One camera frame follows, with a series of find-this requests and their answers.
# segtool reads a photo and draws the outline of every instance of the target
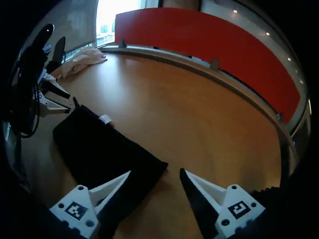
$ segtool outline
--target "white cloth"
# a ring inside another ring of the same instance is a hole
[[[105,55],[100,50],[93,47],[83,48],[70,60],[61,65],[61,76],[66,77],[76,74],[89,65],[105,62],[106,60]]]

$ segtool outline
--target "black fabric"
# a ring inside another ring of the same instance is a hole
[[[89,189],[131,171],[98,214],[100,236],[111,238],[118,223],[141,203],[168,164],[98,118],[85,106],[76,108],[53,130],[53,138],[75,180]]]

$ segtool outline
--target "black cable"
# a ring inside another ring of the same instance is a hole
[[[35,118],[35,115],[37,114],[37,123],[35,124],[34,130],[30,134],[28,134],[28,135],[20,134],[21,138],[23,138],[23,139],[27,139],[27,138],[30,138],[31,136],[33,136],[35,134],[35,132],[37,131],[37,128],[39,125],[39,121],[40,121],[40,96],[39,96],[39,88],[38,88],[37,83],[35,84],[35,87],[34,87],[34,99],[35,99],[34,118]]]

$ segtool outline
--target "red wall panel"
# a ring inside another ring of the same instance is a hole
[[[148,8],[118,14],[115,42],[156,46],[211,62],[258,92],[288,123],[300,95],[276,56],[253,35],[221,18],[179,8]]]

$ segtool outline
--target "wooden table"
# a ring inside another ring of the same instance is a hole
[[[153,191],[120,224],[116,239],[202,238],[179,180],[181,167],[222,187],[237,183],[249,191],[279,185],[276,130],[246,101],[172,65],[116,54],[107,59],[61,79],[61,86],[169,163]],[[57,99],[73,107],[72,100]],[[22,144],[33,193],[48,207],[76,185],[52,138],[66,116],[41,118],[36,134]]]

